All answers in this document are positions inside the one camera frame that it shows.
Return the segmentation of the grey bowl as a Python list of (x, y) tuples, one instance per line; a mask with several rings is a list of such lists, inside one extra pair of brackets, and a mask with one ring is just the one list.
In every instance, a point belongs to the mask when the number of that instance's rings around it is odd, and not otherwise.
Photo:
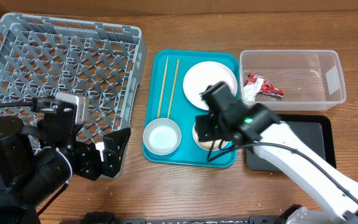
[(158, 156), (171, 154), (181, 143), (181, 130), (173, 120), (157, 118), (145, 127), (143, 143), (152, 154)]

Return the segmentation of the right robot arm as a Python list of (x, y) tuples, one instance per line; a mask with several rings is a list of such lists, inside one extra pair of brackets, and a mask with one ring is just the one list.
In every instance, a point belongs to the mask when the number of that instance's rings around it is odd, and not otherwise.
[(317, 212), (292, 205), (275, 223), (358, 223), (358, 182), (312, 151), (273, 111), (260, 103), (248, 107), (225, 82), (208, 86), (200, 97), (209, 112), (195, 118), (199, 141), (232, 143), (216, 155), (208, 154), (208, 162), (238, 149), (251, 149), (291, 178), (322, 209)]

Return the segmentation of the red snack wrapper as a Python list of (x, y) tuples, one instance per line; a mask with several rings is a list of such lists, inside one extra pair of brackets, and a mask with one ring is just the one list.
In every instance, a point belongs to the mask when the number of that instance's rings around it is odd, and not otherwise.
[(255, 73), (249, 73), (243, 86), (244, 99), (255, 101), (258, 94), (273, 97), (283, 97), (283, 90), (275, 88), (265, 77)]

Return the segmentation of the wooden chopstick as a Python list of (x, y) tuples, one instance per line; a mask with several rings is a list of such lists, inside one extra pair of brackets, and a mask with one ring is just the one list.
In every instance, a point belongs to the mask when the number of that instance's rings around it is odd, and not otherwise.
[(175, 94), (175, 87), (176, 87), (176, 82), (177, 82), (177, 75), (178, 75), (179, 64), (180, 64), (180, 59), (177, 59), (177, 64), (176, 64), (176, 69), (175, 69), (175, 75), (174, 75), (173, 85), (172, 85), (172, 91), (171, 91), (171, 95), (170, 95), (170, 103), (169, 103), (168, 113), (167, 113), (167, 118), (168, 118), (168, 119), (170, 118), (170, 113), (171, 113), (171, 109), (172, 109), (173, 97), (174, 97), (174, 94)]
[(165, 80), (166, 80), (166, 76), (167, 76), (168, 61), (169, 61), (169, 56), (167, 56), (166, 62), (165, 62), (165, 69), (164, 69), (164, 73), (163, 73), (163, 80), (162, 80), (160, 98), (159, 98), (159, 103), (158, 103), (157, 118), (160, 117), (160, 112), (161, 112), (161, 108), (162, 108), (163, 93), (164, 93), (164, 88), (165, 88)]

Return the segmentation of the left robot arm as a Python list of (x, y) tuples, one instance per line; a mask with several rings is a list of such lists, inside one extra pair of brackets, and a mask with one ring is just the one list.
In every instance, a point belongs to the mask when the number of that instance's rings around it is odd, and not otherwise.
[(130, 128), (104, 135), (101, 150), (76, 141), (75, 132), (73, 126), (52, 131), (0, 117), (0, 223), (39, 223), (37, 207), (51, 204), (73, 175), (89, 180), (119, 175)]

